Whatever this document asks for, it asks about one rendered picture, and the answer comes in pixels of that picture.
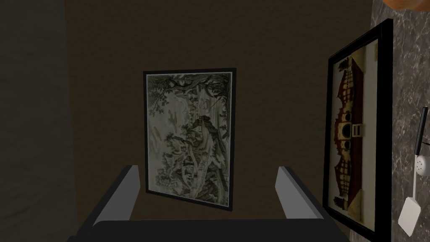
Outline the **building picture black frame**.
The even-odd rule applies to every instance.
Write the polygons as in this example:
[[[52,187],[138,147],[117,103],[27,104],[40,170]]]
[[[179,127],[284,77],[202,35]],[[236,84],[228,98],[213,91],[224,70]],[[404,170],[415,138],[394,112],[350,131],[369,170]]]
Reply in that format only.
[[[371,242],[391,240],[393,20],[328,59],[322,204]]]

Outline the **grey landscape picture black frame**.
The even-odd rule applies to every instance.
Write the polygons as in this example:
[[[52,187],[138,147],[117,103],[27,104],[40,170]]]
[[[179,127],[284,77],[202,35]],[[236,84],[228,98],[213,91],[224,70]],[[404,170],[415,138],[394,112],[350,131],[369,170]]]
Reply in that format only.
[[[233,209],[236,68],[144,71],[145,191]]]

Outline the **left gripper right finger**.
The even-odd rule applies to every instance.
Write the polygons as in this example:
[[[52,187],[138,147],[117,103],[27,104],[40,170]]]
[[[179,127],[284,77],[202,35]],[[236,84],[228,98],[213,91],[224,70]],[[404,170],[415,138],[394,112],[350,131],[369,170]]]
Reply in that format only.
[[[331,221],[330,215],[290,167],[278,168],[275,190],[287,219]]]

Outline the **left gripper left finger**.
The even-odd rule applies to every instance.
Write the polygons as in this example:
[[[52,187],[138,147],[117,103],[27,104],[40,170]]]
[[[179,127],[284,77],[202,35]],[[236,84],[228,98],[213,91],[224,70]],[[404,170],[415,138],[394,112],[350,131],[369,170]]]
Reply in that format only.
[[[127,165],[90,213],[90,226],[101,221],[128,221],[140,191],[137,165]]]

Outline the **orange round object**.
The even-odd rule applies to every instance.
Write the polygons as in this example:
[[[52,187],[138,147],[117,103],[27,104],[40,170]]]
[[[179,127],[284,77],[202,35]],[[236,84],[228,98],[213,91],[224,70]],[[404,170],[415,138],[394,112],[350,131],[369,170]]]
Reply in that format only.
[[[393,10],[430,12],[430,0],[383,0]]]

